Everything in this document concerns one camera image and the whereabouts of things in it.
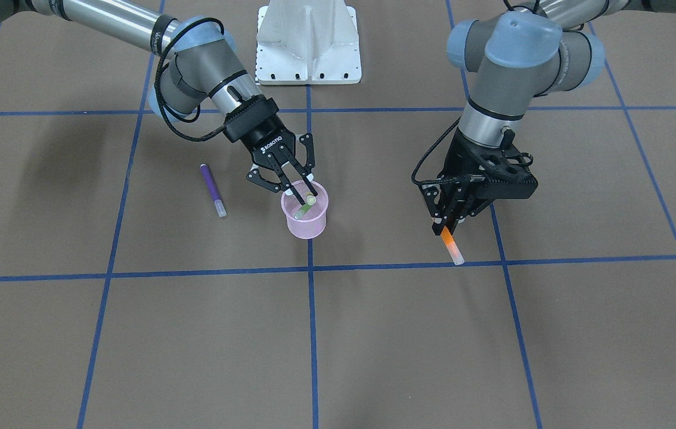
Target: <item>robotiq logo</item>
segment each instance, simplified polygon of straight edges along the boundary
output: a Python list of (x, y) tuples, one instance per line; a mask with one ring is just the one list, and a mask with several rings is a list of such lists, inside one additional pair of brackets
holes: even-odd
[(261, 147), (261, 153), (266, 154), (266, 150), (269, 149), (270, 147), (274, 146), (277, 144), (278, 141), (283, 141), (283, 136), (277, 136), (277, 138), (273, 139), (273, 141), (270, 141), (269, 143), (266, 144), (266, 146)]

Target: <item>robotic arm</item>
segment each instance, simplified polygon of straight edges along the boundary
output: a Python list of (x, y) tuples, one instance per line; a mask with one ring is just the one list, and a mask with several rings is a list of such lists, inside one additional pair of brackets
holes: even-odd
[[(179, 22), (171, 15), (126, 0), (0, 0), (0, 22), (20, 11), (79, 22), (159, 56), (150, 106), (172, 131), (189, 141), (207, 141), (224, 133), (231, 142), (241, 141), (250, 152), (250, 182), (271, 192), (294, 195), (300, 204), (306, 204), (284, 173), (290, 165), (311, 193), (318, 195), (311, 184), (311, 134), (296, 136), (286, 128), (277, 116), (277, 104), (262, 95), (235, 55), (234, 41), (217, 19), (194, 17)], [(196, 120), (205, 98), (225, 115), (224, 124), (199, 138), (178, 131), (172, 123)], [(193, 119), (186, 119), (196, 109)], [(296, 140), (306, 151), (305, 164), (295, 157)], [(262, 169), (273, 171), (277, 180), (262, 178)]]
[[(676, 13), (676, 0), (539, 0), (511, 6), (489, 21), (463, 21), (449, 36), (455, 66), (478, 73), (463, 115), (426, 152), (412, 174), (433, 218), (433, 233), (454, 232), (500, 198), (529, 198), (534, 160), (513, 144), (533, 97), (586, 85), (603, 70), (603, 44), (574, 30), (622, 10)], [(436, 179), (417, 171), (455, 130)]]

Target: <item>lavender plastic cup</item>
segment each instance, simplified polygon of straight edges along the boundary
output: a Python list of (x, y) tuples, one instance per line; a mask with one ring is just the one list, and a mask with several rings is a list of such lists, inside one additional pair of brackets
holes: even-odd
[[(280, 206), (283, 207), (283, 213), (286, 214), (288, 229), (294, 236), (304, 240), (322, 234), (322, 231), (325, 230), (325, 223), (327, 222), (327, 217), (325, 215), (327, 213), (327, 203), (329, 203), (327, 191), (325, 191), (325, 188), (317, 182), (312, 181), (311, 184), (314, 185), (314, 188), (316, 188), (319, 193), (319, 195), (317, 195), (317, 202), (300, 219), (293, 217), (293, 214), (300, 209), (300, 203), (298, 203), (295, 196), (283, 193), (283, 196), (280, 197)], [(307, 192), (310, 192), (306, 183), (303, 183), (303, 180), (293, 182), (293, 187), (302, 197), (305, 196)]]

